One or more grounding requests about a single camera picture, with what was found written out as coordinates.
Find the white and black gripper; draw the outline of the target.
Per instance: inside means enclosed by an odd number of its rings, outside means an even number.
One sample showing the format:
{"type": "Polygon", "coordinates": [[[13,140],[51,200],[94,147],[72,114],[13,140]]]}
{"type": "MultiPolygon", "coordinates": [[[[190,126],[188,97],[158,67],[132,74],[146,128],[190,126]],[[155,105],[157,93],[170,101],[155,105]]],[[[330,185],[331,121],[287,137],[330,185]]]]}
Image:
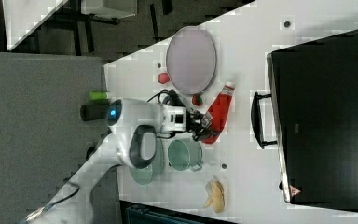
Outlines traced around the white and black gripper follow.
{"type": "MultiPolygon", "coordinates": [[[[185,107],[163,105],[162,117],[162,133],[184,133],[191,130],[191,113],[185,107]]],[[[205,114],[197,112],[193,115],[193,118],[194,120],[198,120],[201,126],[210,126],[212,124],[213,116],[209,112],[206,112],[205,114]]],[[[202,130],[192,133],[193,139],[201,142],[215,142],[219,135],[220,132],[214,130],[202,130]]]]}

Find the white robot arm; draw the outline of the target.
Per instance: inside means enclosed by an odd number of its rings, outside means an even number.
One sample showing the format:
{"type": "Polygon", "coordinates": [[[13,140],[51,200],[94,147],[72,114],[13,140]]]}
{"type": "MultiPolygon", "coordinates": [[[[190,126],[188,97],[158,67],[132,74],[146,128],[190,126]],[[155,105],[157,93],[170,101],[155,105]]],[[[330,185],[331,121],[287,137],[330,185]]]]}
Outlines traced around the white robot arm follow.
{"type": "Polygon", "coordinates": [[[44,206],[27,215],[19,224],[92,224],[90,195],[114,166],[142,169],[156,156],[159,135],[173,137],[190,133],[196,141],[217,135],[212,118],[179,99],[164,103],[120,98],[108,106],[110,133],[85,163],[44,206]]]}

